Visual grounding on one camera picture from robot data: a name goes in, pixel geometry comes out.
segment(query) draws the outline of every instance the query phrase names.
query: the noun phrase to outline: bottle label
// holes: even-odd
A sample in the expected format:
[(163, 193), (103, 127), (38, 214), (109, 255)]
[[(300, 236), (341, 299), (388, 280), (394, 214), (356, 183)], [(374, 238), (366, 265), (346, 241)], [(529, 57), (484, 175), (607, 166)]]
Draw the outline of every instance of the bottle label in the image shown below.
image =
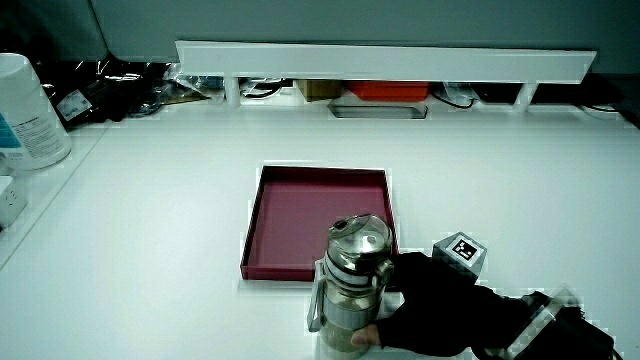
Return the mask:
[(11, 130), (11, 126), (7, 124), (2, 114), (0, 114), (0, 148), (15, 149), (20, 146), (22, 145)]
[(56, 136), (56, 121), (42, 117), (34, 117), (19, 125), (13, 126), (18, 136), (32, 158), (49, 156), (60, 150), (64, 144)]
[(82, 95), (80, 90), (76, 90), (65, 96), (56, 107), (64, 119), (69, 121), (90, 109), (91, 103), (84, 97), (84, 95)]

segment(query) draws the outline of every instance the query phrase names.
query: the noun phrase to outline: thermos lid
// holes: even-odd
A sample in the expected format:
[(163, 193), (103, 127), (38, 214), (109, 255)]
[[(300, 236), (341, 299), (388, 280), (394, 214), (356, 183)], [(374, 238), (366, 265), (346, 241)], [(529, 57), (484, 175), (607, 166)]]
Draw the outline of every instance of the thermos lid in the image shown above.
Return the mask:
[(368, 273), (391, 254), (391, 229), (374, 214), (351, 216), (329, 228), (331, 260), (343, 270)]

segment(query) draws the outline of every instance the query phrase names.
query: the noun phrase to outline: white table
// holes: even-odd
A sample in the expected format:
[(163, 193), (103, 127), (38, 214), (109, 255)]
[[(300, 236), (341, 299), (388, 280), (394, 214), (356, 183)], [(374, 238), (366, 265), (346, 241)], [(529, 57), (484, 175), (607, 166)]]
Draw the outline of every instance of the white table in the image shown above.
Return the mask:
[(464, 231), (489, 249), (482, 284), (567, 283), (640, 358), (640, 132), (566, 108), (430, 105), (425, 120), (339, 120), (199, 102), (113, 124), (0, 271), (0, 358), (318, 358), (310, 284), (240, 276), (265, 161), (385, 168), (402, 248)]

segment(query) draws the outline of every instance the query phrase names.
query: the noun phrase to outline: wall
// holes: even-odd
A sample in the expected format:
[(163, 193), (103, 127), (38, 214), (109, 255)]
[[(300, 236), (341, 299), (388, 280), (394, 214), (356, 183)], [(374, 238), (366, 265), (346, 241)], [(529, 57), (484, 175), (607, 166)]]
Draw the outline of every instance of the wall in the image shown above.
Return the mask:
[(9, 30), (25, 43), (45, 35), (53, 43), (55, 58), (96, 60), (107, 47), (89, 0), (2, 0), (0, 29)]
[(596, 49), (640, 73), (637, 0), (92, 0), (109, 50), (177, 61), (176, 39)]

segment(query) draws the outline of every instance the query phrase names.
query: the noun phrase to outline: shelf leg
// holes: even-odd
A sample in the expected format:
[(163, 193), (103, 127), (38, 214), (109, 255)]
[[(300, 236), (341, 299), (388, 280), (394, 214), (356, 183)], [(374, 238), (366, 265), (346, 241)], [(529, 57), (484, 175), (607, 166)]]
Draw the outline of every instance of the shelf leg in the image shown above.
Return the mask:
[(518, 98), (516, 99), (515, 104), (513, 104), (513, 110), (517, 112), (525, 112), (531, 104), (531, 100), (533, 99), (533, 94), (536, 92), (538, 88), (538, 83), (524, 83), (522, 84), (522, 88), (520, 89), (520, 93), (518, 93)]
[(240, 107), (240, 85), (237, 77), (224, 77), (224, 95), (227, 98), (227, 106)]

